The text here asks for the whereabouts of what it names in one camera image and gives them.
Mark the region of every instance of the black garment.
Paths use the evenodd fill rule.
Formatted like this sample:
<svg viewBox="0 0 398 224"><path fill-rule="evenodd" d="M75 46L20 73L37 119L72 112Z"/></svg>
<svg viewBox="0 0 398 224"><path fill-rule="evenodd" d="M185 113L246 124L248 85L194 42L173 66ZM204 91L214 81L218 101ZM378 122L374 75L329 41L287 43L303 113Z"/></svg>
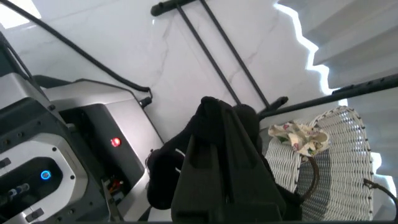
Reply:
<svg viewBox="0 0 398 224"><path fill-rule="evenodd" d="M259 118L253 108L248 105L233 107L241 121L250 140L257 149L264 166L272 175L271 168L262 155L262 141L259 136ZM157 209L169 209L174 197L184 156L176 149L186 153L191 135L199 141L205 141L216 146L224 143L223 122L219 110L218 100L211 97L204 97L195 115L188 122L184 130L164 144L161 149L155 150L147 160L150 174L147 199ZM300 197L292 194L283 187L277 188L287 204L284 220L301 220Z"/></svg>

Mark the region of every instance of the blue light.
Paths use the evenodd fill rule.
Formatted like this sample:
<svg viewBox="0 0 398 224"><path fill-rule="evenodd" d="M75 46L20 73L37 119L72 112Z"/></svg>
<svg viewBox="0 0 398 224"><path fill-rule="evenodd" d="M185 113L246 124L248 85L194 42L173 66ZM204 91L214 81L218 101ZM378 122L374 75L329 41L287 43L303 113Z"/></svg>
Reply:
<svg viewBox="0 0 398 224"><path fill-rule="evenodd" d="M41 177L43 180L48 180L48 179L51 177L51 172L48 171L48 170L45 170L45 171L43 171L43 172L40 174L40 177Z"/></svg>

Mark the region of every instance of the white tile floor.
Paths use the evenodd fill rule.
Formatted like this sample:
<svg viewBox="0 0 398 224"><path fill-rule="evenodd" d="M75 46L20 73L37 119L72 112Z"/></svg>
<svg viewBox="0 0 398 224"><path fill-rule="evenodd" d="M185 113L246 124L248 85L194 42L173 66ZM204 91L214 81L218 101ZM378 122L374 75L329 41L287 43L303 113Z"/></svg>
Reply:
<svg viewBox="0 0 398 224"><path fill-rule="evenodd" d="M154 102L146 112L163 140L184 127L203 96L234 104L178 12L151 16L150 8L156 0L14 2L30 6L31 11L36 8L43 21L124 78L150 86ZM318 72L306 69L310 51L297 40L292 18L277 10L274 3L208 1L270 102L285 95L290 98L287 105L292 105L330 93L327 79L321 82ZM258 111L264 109L201 4L193 2L183 9L239 99ZM120 85L45 30L31 22L9 27L11 19L0 16L0 31L33 74L70 81L90 78Z"/></svg>

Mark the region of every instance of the brown handle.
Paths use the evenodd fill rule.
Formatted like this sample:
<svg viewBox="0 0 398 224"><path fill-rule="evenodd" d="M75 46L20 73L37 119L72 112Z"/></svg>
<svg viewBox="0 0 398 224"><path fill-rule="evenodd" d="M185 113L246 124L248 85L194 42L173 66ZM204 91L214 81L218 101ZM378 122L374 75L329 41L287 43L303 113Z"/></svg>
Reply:
<svg viewBox="0 0 398 224"><path fill-rule="evenodd" d="M398 222L398 199L389 190L387 190L385 187L381 186L380 184L371 182L368 179L363 179L363 184L369 187L370 189L380 189L384 193L388 194L388 196L390 196L390 198L394 201L394 204L396 205L396 217L394 221Z"/></svg>
<svg viewBox="0 0 398 224"><path fill-rule="evenodd" d="M306 199L310 198L312 193L314 193L315 189L318 186L319 183L319 167L317 162L313 157L307 157L308 160L311 163L312 169L313 169L313 177L312 177L312 182L310 188L301 196L301 201L304 202Z"/></svg>

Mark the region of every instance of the white wicker basket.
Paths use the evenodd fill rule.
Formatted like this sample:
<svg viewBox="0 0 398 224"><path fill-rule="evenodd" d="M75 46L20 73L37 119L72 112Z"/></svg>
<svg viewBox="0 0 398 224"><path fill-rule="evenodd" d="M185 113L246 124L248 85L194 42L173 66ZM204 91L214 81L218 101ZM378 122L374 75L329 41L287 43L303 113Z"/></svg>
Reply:
<svg viewBox="0 0 398 224"><path fill-rule="evenodd" d="M303 220L371 220L373 190L363 185L373 181L370 146L364 124L354 109L340 106L316 118L295 119L296 123L319 126L330 135L330 148L314 158L320 179L312 196L302 205ZM267 129L261 131L263 154L276 182L300 195L313 179L309 162L301 163L300 155L270 139Z"/></svg>

